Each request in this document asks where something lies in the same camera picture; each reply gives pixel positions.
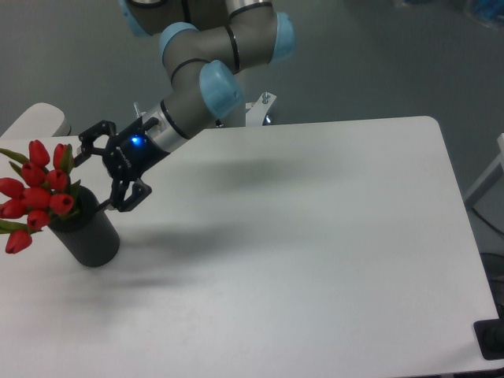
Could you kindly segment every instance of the bolt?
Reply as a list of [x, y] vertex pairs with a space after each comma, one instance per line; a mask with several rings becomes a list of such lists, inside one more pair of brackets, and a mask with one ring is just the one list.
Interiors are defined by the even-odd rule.
[[271, 97], [271, 96], [269, 95], [269, 93], [268, 93], [268, 92], [263, 93], [263, 94], [262, 94], [262, 103], [263, 103], [263, 104], [267, 104], [267, 103], [268, 103], [268, 100], [269, 100], [269, 98], [270, 98], [270, 97]]

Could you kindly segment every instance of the white table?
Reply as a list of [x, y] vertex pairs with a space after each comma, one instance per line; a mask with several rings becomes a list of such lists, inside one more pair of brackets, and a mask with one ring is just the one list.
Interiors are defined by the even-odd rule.
[[[61, 141], [76, 138], [44, 140]], [[74, 176], [107, 195], [97, 158]], [[154, 193], [141, 206], [109, 213], [122, 247], [105, 267], [80, 266], [49, 231], [0, 254], [2, 376], [504, 365], [476, 343], [473, 322], [497, 313], [433, 119], [208, 130], [144, 180]]]

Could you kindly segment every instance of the black vase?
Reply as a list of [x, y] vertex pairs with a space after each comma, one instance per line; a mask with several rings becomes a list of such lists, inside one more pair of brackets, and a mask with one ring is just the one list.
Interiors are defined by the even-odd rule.
[[65, 244], [77, 261], [92, 268], [113, 259], [119, 250], [119, 235], [92, 191], [80, 187], [77, 206], [80, 213], [66, 221], [56, 220], [50, 230]]

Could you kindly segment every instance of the white chair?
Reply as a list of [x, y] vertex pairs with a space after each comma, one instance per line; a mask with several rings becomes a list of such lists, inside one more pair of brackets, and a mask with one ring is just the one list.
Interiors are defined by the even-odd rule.
[[40, 102], [26, 110], [3, 133], [2, 139], [35, 139], [66, 136], [72, 127], [57, 107]]

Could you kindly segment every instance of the gray floor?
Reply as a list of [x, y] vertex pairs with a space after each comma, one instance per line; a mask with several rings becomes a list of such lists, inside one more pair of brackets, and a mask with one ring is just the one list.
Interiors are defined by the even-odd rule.
[[[504, 132], [504, 30], [466, 18], [463, 1], [395, 9], [389, 0], [275, 0], [298, 53], [245, 75], [246, 99], [279, 96], [276, 123], [429, 115], [441, 124], [462, 191], [498, 153]], [[131, 35], [117, 2], [0, 2], [0, 132], [30, 105], [62, 109], [78, 133], [121, 127], [165, 97], [158, 38]], [[480, 208], [504, 228], [504, 185]], [[504, 242], [473, 221], [481, 250]]]

